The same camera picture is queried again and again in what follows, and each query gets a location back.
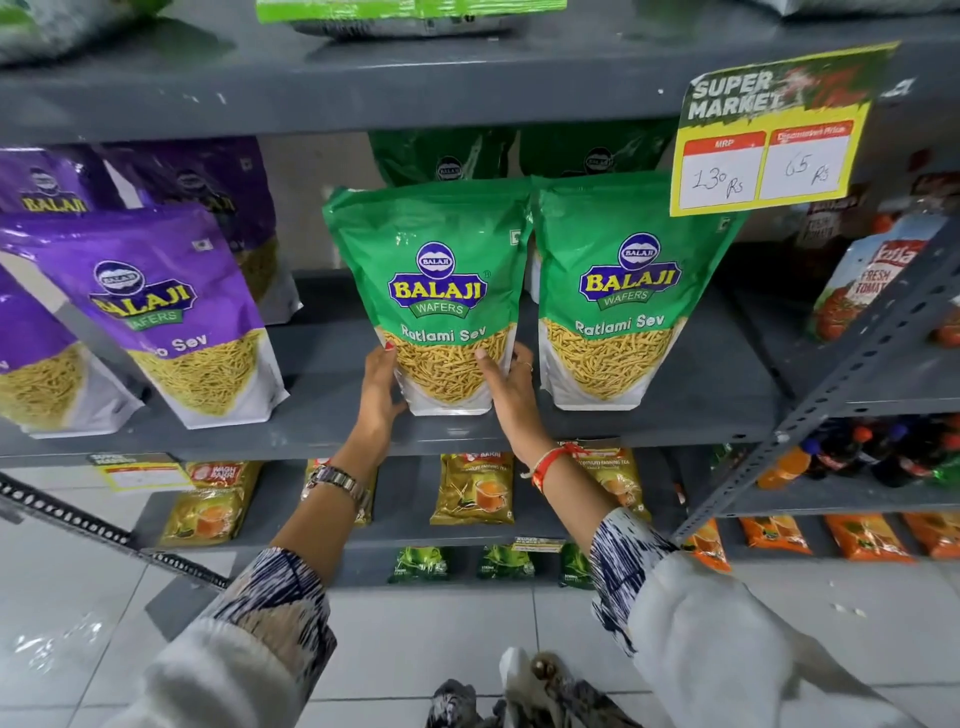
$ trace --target white tiled floor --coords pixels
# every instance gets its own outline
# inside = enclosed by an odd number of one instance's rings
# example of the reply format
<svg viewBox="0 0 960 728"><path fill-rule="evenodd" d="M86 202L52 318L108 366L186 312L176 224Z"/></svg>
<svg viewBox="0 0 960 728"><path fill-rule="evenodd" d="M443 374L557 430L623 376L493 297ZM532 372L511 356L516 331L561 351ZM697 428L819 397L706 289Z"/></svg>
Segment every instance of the white tiled floor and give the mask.
<svg viewBox="0 0 960 728"><path fill-rule="evenodd" d="M143 503L114 496L89 469L13 474L126 527ZM144 607L170 577L33 521L0 521L0 549L8 555L0 567L0 728L97 728L130 701L165 644ZM198 557L220 572L231 560ZM960 564L768 562L736 574L928 728L960 725ZM471 683L488 715L508 645L557 652L646 728L670 728L593 621L590 598L545 585L334 591L340 646L300 728L417 728L448 677Z"/></svg>

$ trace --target yellow price card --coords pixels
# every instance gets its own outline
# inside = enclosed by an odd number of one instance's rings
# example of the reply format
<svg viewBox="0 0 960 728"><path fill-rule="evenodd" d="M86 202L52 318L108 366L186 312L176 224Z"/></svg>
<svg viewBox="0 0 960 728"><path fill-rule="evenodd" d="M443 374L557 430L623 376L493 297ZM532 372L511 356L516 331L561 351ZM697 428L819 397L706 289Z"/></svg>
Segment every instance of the yellow price card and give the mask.
<svg viewBox="0 0 960 728"><path fill-rule="evenodd" d="M670 214L845 196L897 45L726 68L692 81L677 131Z"/></svg>

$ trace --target wristwatch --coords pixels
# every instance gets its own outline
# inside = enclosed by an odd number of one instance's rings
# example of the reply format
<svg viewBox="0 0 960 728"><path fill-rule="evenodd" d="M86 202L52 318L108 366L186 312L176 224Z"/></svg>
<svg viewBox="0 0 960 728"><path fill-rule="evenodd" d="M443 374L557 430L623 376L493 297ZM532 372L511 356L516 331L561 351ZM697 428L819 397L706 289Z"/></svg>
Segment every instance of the wristwatch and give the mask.
<svg viewBox="0 0 960 728"><path fill-rule="evenodd" d="M310 482L307 484L308 489L312 490L317 483L329 483L330 485L335 485L337 488L342 488L347 491L349 496L353 498L353 502L357 507L357 513L366 513L370 510L372 500L370 489L365 488L355 477L345 473L339 468L334 468L332 465L324 465L319 470L314 471L314 473L310 475Z"/></svg>

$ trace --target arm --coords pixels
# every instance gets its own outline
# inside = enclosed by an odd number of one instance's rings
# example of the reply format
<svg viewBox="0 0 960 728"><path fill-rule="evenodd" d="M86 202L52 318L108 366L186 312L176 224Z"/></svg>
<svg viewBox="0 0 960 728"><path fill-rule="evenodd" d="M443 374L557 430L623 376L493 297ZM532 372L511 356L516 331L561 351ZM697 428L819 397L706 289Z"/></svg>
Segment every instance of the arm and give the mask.
<svg viewBox="0 0 960 728"><path fill-rule="evenodd" d="M517 343L514 357L506 377L485 352L477 363L516 457L533 468L557 443L540 421L533 353ZM678 551L618 507L569 455L549 468L543 494L589 554L594 612L678 728L918 728L741 582Z"/></svg>
<svg viewBox="0 0 960 728"><path fill-rule="evenodd" d="M330 464L369 482L390 447L396 350L367 356L360 411ZM292 728L337 645L330 583L353 499L319 483L263 551L147 668L111 728Z"/></svg>

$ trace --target hand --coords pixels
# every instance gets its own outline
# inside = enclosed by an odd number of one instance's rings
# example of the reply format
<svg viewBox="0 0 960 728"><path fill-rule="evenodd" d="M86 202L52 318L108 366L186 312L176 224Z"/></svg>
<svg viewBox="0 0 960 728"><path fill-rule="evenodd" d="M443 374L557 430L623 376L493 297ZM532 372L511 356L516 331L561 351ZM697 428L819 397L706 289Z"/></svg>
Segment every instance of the hand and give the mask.
<svg viewBox="0 0 960 728"><path fill-rule="evenodd" d="M360 412L350 440L359 440L374 460L374 466L383 462L390 449L390 435L396 416L407 408L406 401L394 403L391 391L396 384L396 347L387 342L367 354L363 385L360 388Z"/></svg>
<svg viewBox="0 0 960 728"><path fill-rule="evenodd" d="M503 376L497 362L483 349L476 350L477 366L493 394L493 408L503 433L514 449L514 455L533 468L557 446L543 429L537 398L534 395L534 353L519 342L514 343L510 372Z"/></svg>

